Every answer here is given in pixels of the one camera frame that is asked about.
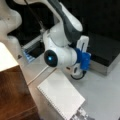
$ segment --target black cable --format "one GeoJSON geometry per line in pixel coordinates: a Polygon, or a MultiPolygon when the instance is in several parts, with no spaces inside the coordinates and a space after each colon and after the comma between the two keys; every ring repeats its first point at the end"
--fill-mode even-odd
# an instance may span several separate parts
{"type": "Polygon", "coordinates": [[[40,20],[38,15],[31,9],[31,7],[29,6],[28,2],[26,0],[24,0],[24,2],[26,3],[26,5],[29,8],[29,10],[32,13],[32,15],[35,17],[36,21],[40,24],[41,28],[44,28],[42,21],[40,20]]]}
{"type": "Polygon", "coordinates": [[[85,77],[86,73],[87,73],[87,71],[83,71],[82,77],[80,77],[80,78],[75,78],[75,77],[73,77],[72,75],[71,75],[71,77],[72,77],[74,80],[81,80],[82,78],[85,77]]]}

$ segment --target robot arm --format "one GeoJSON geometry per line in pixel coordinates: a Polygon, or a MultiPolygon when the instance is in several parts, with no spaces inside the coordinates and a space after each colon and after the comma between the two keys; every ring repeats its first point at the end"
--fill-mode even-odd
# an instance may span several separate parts
{"type": "Polygon", "coordinates": [[[74,66],[81,54],[69,47],[81,38],[81,23],[58,0],[14,0],[18,4],[45,4],[58,18],[59,23],[43,34],[45,44],[44,60],[50,67],[74,66]]]}

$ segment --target cable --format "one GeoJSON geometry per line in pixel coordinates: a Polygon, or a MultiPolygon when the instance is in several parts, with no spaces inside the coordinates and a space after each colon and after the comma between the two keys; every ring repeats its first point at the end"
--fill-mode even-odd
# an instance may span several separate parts
{"type": "Polygon", "coordinates": [[[72,77],[74,80],[81,80],[82,78],[85,77],[86,73],[87,73],[87,71],[83,71],[82,77],[80,77],[80,78],[75,78],[75,77],[73,77],[73,75],[71,75],[71,77],[72,77]]]}
{"type": "Polygon", "coordinates": [[[40,73],[38,73],[38,75],[34,79],[32,79],[30,82],[28,82],[27,85],[29,86],[31,83],[33,83],[48,68],[49,68],[49,66],[46,66],[40,73]]]}
{"type": "Polygon", "coordinates": [[[31,11],[32,15],[35,17],[36,21],[40,24],[40,27],[45,30],[45,27],[44,27],[42,21],[40,20],[40,18],[38,17],[38,15],[31,9],[31,7],[29,6],[27,0],[24,0],[24,2],[26,3],[27,7],[31,11]]]}

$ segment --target white panel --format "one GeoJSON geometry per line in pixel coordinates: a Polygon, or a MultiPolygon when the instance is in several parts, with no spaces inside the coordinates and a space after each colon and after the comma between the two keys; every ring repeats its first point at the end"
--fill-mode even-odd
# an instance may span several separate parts
{"type": "Polygon", "coordinates": [[[17,65],[18,63],[8,51],[6,46],[0,42],[0,72],[17,65]]]}
{"type": "Polygon", "coordinates": [[[60,70],[45,79],[38,89],[65,120],[70,120],[85,101],[60,70]]]}

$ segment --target table surface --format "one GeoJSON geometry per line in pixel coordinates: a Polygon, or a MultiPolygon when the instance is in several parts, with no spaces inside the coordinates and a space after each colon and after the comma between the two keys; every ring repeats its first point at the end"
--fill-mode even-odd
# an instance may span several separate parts
{"type": "MultiPolygon", "coordinates": [[[[46,66],[41,55],[23,70],[26,81],[29,82],[30,77],[33,79],[46,66]]],[[[47,109],[37,86],[53,71],[52,68],[47,69],[29,86],[39,112],[45,120],[54,120],[56,115],[47,109]]],[[[65,72],[65,75],[86,99],[83,108],[91,117],[96,120],[118,120],[120,117],[120,63],[108,76],[89,70],[82,80],[75,81],[68,73],[65,72]]]]}

